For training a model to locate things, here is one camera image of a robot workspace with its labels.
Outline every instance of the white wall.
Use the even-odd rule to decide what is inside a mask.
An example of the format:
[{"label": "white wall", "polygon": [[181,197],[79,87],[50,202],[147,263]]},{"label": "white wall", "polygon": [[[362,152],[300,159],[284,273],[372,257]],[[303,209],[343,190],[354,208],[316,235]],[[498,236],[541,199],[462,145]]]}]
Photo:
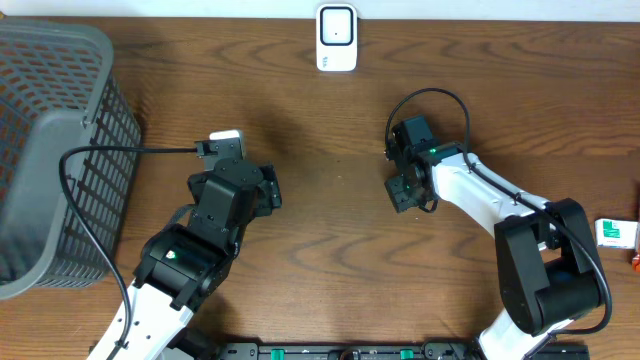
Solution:
[{"label": "white wall", "polygon": [[[351,0],[364,19],[640,21],[640,0]],[[317,0],[0,0],[7,15],[313,18]]]}]

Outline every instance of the cable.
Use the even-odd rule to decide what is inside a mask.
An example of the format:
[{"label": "cable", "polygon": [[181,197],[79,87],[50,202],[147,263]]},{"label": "cable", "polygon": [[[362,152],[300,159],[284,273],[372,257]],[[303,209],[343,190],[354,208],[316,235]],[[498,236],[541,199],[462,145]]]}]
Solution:
[{"label": "cable", "polygon": [[452,93],[451,91],[440,89],[440,88],[425,88],[425,89],[420,89],[420,90],[414,91],[413,93],[409,94],[406,98],[404,98],[395,107],[395,109],[393,109],[393,111],[389,115],[389,119],[387,121],[387,127],[386,127],[386,130],[385,130],[385,136],[384,136],[384,141],[385,141],[385,146],[387,148],[387,151],[389,151],[389,129],[391,127],[391,122],[393,121],[393,118],[394,118],[396,112],[398,112],[400,107],[402,107],[402,105],[404,105],[411,98],[413,98],[416,95],[419,95],[419,94],[422,94],[422,93],[426,93],[426,92],[438,92],[438,93],[442,93],[442,94],[448,95],[448,96],[452,97],[460,105],[460,108],[462,108],[462,111],[464,112],[464,116],[465,116],[466,126],[465,126],[465,132],[464,132],[464,143],[463,143],[463,145],[459,145],[458,148],[462,151],[462,157],[463,157],[464,162],[467,165],[467,167],[469,167],[469,170],[473,171],[476,175],[478,175],[479,178],[481,178],[482,180],[486,181],[491,186],[493,186],[496,189],[502,191],[507,196],[513,198],[514,201],[517,201],[517,202],[521,203],[522,205],[528,207],[529,209],[533,210],[536,214],[538,214],[539,216],[542,216],[544,219],[546,219],[551,225],[555,226],[556,230],[558,230],[565,237],[567,237],[569,239],[569,241],[571,241],[571,243],[573,243],[573,245],[576,248],[578,248],[578,250],[585,256],[585,258],[587,259],[589,264],[593,267],[593,270],[594,270],[594,273],[595,273],[595,276],[596,276],[596,280],[597,280],[597,283],[598,283],[598,288],[600,290],[600,293],[604,297],[605,312],[604,312],[604,315],[602,317],[602,320],[596,326],[593,326],[593,327],[590,327],[590,328],[586,328],[586,329],[559,329],[559,330],[552,330],[552,331],[550,331],[548,333],[548,339],[545,339],[545,341],[549,341],[551,338],[554,338],[556,335],[560,335],[560,334],[564,334],[564,335],[587,335],[587,334],[596,333],[596,332],[604,329],[607,326],[607,324],[609,324],[609,321],[611,320],[611,314],[613,312],[613,299],[611,297],[611,289],[609,288],[609,283],[607,282],[607,279],[604,276],[604,270],[602,269],[602,267],[599,264],[596,263],[596,261],[593,259],[591,254],[589,254],[587,249],[584,247],[582,241],[580,239],[578,239],[575,236],[575,234],[573,234],[572,231],[570,231],[568,228],[566,228],[564,225],[562,225],[559,221],[557,221],[555,218],[553,218],[553,216],[551,216],[547,212],[539,209],[538,207],[534,206],[533,204],[531,204],[530,202],[526,201],[525,199],[522,199],[520,194],[512,193],[508,189],[504,188],[502,185],[496,183],[495,181],[493,181],[492,179],[490,179],[489,177],[484,175],[480,170],[478,170],[476,168],[475,163],[471,163],[471,161],[469,161],[468,152],[470,150],[469,142],[471,141],[471,139],[470,139],[471,138],[471,115],[469,114],[469,110],[467,109],[467,106],[464,104],[462,99],[460,99],[460,97],[458,97],[458,95]]},{"label": "cable", "polygon": [[82,146],[75,149],[71,149],[65,152],[60,158],[60,162],[58,163],[58,175],[60,176],[60,185],[62,186],[62,193],[64,197],[67,199],[67,203],[69,204],[69,209],[76,216],[78,222],[84,229],[85,233],[91,239],[93,245],[98,249],[100,255],[104,258],[104,261],[107,263],[109,270],[113,273],[113,277],[116,279],[116,284],[120,289],[120,293],[122,295],[122,302],[124,303],[124,314],[125,314],[125,322],[124,327],[122,329],[122,335],[120,335],[120,339],[116,341],[115,346],[109,356],[108,360],[115,358],[118,351],[127,346],[126,339],[129,334],[129,330],[131,329],[131,321],[132,321],[132,309],[131,302],[129,301],[129,295],[127,294],[127,286],[122,279],[122,275],[118,271],[115,262],[109,254],[107,250],[102,246],[100,241],[98,241],[98,237],[93,232],[89,223],[82,215],[82,211],[80,207],[73,199],[73,195],[71,193],[71,189],[67,183],[67,175],[66,175],[66,164],[67,160],[75,154],[82,152],[90,152],[90,151],[125,151],[125,152],[136,152],[136,153],[145,153],[145,154],[170,154],[170,153],[191,153],[196,152],[195,148],[175,148],[175,149],[150,149],[150,148],[136,148],[136,147],[126,147],[126,146],[111,146],[111,145],[98,145],[98,146]]}]

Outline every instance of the black cable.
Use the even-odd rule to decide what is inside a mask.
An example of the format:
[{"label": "black cable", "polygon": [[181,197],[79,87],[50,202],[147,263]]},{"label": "black cable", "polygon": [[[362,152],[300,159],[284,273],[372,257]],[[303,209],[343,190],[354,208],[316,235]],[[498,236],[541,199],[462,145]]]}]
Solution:
[{"label": "black cable", "polygon": [[107,263],[109,270],[113,273],[113,277],[116,279],[116,284],[120,289],[120,293],[122,295],[122,302],[124,303],[124,314],[125,314],[125,322],[124,327],[122,329],[122,335],[120,335],[120,339],[116,341],[115,346],[108,360],[115,358],[118,351],[127,346],[126,339],[129,334],[129,330],[131,329],[131,321],[132,321],[132,310],[131,310],[131,302],[129,301],[129,295],[127,294],[127,286],[122,279],[122,275],[118,271],[115,262],[109,254],[107,250],[102,246],[100,241],[98,241],[98,237],[91,230],[89,223],[82,215],[82,211],[80,207],[73,199],[73,195],[71,193],[71,189],[67,183],[67,175],[66,175],[66,163],[69,158],[75,154],[89,151],[126,151],[126,152],[136,152],[136,153],[145,153],[145,154],[170,154],[170,153],[191,153],[196,152],[195,148],[175,148],[175,149],[150,149],[150,148],[137,148],[137,147],[127,147],[127,146],[111,146],[111,145],[98,145],[98,146],[82,146],[77,147],[75,149],[71,149],[65,152],[60,158],[60,162],[58,163],[58,175],[60,176],[60,185],[62,186],[62,193],[64,197],[67,199],[67,203],[69,204],[69,209],[71,212],[78,218],[78,222],[84,229],[85,233],[91,239],[93,245],[98,249],[100,255],[104,258],[104,261]]},{"label": "black cable", "polygon": [[552,331],[550,331],[548,333],[549,340],[551,338],[554,338],[556,335],[559,335],[559,334],[565,334],[565,335],[587,335],[587,334],[596,333],[596,332],[604,329],[607,326],[607,324],[609,324],[609,321],[611,320],[611,314],[613,312],[613,299],[611,297],[611,289],[609,288],[609,283],[607,282],[607,279],[604,276],[604,270],[602,269],[602,267],[599,264],[596,263],[596,261],[593,259],[591,254],[589,254],[587,249],[584,247],[582,241],[580,239],[578,239],[573,234],[572,231],[567,229],[564,225],[562,225],[559,221],[557,221],[555,218],[553,218],[553,216],[551,216],[547,212],[539,209],[537,206],[535,206],[535,205],[531,204],[530,202],[522,199],[520,194],[512,193],[511,191],[509,191],[508,189],[506,189],[502,185],[496,183],[495,181],[493,181],[492,179],[490,179],[489,177],[484,175],[480,170],[478,170],[476,168],[476,164],[475,163],[471,163],[471,161],[469,161],[468,152],[469,152],[469,149],[470,149],[469,142],[470,142],[470,138],[471,138],[471,115],[469,114],[469,110],[467,109],[467,106],[464,104],[462,99],[460,99],[460,97],[458,97],[458,95],[452,93],[451,91],[444,90],[444,89],[439,89],[439,88],[425,88],[425,89],[420,89],[420,90],[417,90],[417,91],[409,94],[409,96],[404,98],[395,107],[395,109],[393,109],[393,111],[389,115],[389,119],[387,121],[387,127],[386,127],[386,130],[385,130],[385,137],[384,137],[385,146],[387,148],[387,151],[389,151],[389,129],[391,128],[391,122],[393,121],[393,118],[394,118],[396,112],[398,112],[400,107],[402,107],[402,105],[404,105],[411,98],[413,98],[416,95],[419,95],[419,94],[422,94],[422,93],[426,93],[426,92],[438,92],[438,93],[442,93],[442,94],[448,95],[448,96],[452,97],[460,105],[460,107],[462,108],[462,111],[464,112],[464,116],[465,116],[466,126],[465,126],[465,132],[464,132],[464,144],[463,145],[459,145],[458,148],[462,151],[462,157],[464,159],[465,164],[469,168],[469,170],[473,171],[476,175],[478,175],[479,178],[481,178],[482,180],[486,181],[491,186],[493,186],[496,189],[502,191],[507,196],[513,198],[514,201],[517,201],[517,202],[521,203],[522,205],[524,205],[524,206],[528,207],[529,209],[533,210],[539,216],[542,216],[543,218],[545,218],[551,225],[553,225],[556,228],[556,230],[558,230],[565,237],[567,237],[569,239],[569,241],[571,241],[571,243],[573,243],[574,246],[576,246],[578,248],[578,250],[585,256],[585,258],[587,259],[589,264],[593,267],[593,270],[594,270],[594,273],[595,273],[595,276],[596,276],[596,280],[597,280],[597,283],[598,283],[598,288],[599,288],[600,293],[602,294],[602,296],[604,298],[605,312],[604,312],[604,315],[602,317],[602,320],[596,326],[593,326],[593,327],[590,327],[590,328],[587,328],[587,329],[573,329],[573,330],[572,329],[559,329],[559,330],[552,330]]}]

